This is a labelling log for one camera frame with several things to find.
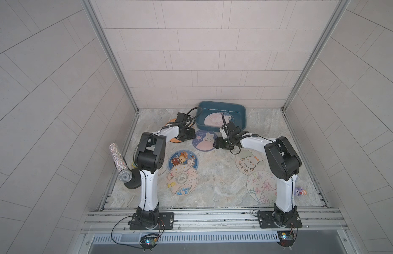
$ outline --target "round coaster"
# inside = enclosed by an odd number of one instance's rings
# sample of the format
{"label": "round coaster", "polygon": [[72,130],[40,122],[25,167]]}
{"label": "round coaster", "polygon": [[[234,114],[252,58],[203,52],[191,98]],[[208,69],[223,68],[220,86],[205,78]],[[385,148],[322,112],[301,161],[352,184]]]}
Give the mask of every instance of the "round coaster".
{"label": "round coaster", "polygon": [[171,155],[168,161],[168,167],[169,169],[172,169],[174,166],[179,164],[188,164],[195,169],[198,169],[198,162],[198,157],[196,157],[194,152],[191,152],[189,150],[179,150],[176,151],[173,155]]}
{"label": "round coaster", "polygon": [[213,131],[198,130],[195,132],[196,138],[192,140],[192,145],[199,151],[208,152],[214,148],[215,139],[218,137]]}
{"label": "round coaster", "polygon": [[176,195],[188,195],[198,184],[198,173],[188,164],[174,166],[167,175],[169,190]]}
{"label": "round coaster", "polygon": [[210,126],[210,127],[222,127],[222,125],[223,125],[222,113],[223,113],[223,117],[224,117],[224,120],[226,121],[226,123],[229,123],[229,122],[234,123],[235,122],[235,120],[231,114],[229,114],[227,112],[217,112],[217,113],[212,113],[212,114],[207,115],[205,117],[204,124],[206,126]]}
{"label": "round coaster", "polygon": [[275,176],[267,171],[254,171],[247,178],[247,191],[262,204],[272,204],[277,199]]}
{"label": "round coaster", "polygon": [[237,168],[245,175],[259,170],[264,170],[263,156],[255,150],[242,149],[240,154],[236,155],[235,162]]}

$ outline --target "wire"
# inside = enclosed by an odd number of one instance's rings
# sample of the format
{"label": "wire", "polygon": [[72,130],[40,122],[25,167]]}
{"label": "wire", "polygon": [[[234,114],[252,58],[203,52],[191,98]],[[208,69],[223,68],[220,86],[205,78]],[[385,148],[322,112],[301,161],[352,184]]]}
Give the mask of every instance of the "wire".
{"label": "wire", "polygon": [[136,246],[132,246],[132,245],[130,245],[130,244],[118,243],[118,242],[116,242],[116,241],[113,239],[113,230],[115,229],[115,227],[116,227],[122,220],[124,220],[125,218],[128,218],[128,217],[132,217],[132,215],[131,215],[131,216],[124,217],[124,218],[121,219],[118,223],[116,223],[116,225],[113,227],[112,231],[110,232],[110,238],[112,238],[112,241],[113,241],[114,243],[116,243],[116,244],[125,245],[125,246],[129,246],[129,247],[133,247],[133,248],[136,248],[136,249],[141,249],[141,250],[143,250],[143,248],[136,247]]}

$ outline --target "microphone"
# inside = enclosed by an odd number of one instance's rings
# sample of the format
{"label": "microphone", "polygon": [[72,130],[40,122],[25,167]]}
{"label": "microphone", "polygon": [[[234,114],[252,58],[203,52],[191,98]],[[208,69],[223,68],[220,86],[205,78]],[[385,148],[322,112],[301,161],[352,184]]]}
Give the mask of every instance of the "microphone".
{"label": "microphone", "polygon": [[119,171],[118,178],[122,182],[128,182],[133,177],[133,173],[128,169],[126,162],[123,159],[122,154],[116,143],[112,143],[109,146],[110,153],[112,154],[113,161],[115,162],[116,169]]}

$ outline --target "blue plastic tray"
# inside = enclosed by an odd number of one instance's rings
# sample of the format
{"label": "blue plastic tray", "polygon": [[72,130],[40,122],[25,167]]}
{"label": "blue plastic tray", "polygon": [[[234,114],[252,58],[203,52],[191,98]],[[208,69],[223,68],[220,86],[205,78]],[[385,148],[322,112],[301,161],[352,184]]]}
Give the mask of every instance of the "blue plastic tray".
{"label": "blue plastic tray", "polygon": [[205,117],[212,113],[226,112],[229,113],[233,119],[234,124],[244,130],[246,128],[246,108],[239,104],[226,102],[209,102],[203,101],[199,103],[202,108],[202,114],[196,119],[196,126],[201,130],[219,131],[219,128],[206,126]]}

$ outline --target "vent grille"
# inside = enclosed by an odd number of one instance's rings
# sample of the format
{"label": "vent grille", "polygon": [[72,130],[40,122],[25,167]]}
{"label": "vent grille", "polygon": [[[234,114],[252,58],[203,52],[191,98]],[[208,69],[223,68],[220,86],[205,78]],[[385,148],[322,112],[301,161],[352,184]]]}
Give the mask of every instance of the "vent grille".
{"label": "vent grille", "polygon": [[[138,244],[145,234],[115,234],[113,239],[119,243]],[[279,242],[277,231],[262,232],[167,232],[158,243],[236,243],[236,242]],[[112,243],[110,234],[95,234],[93,244]]]}

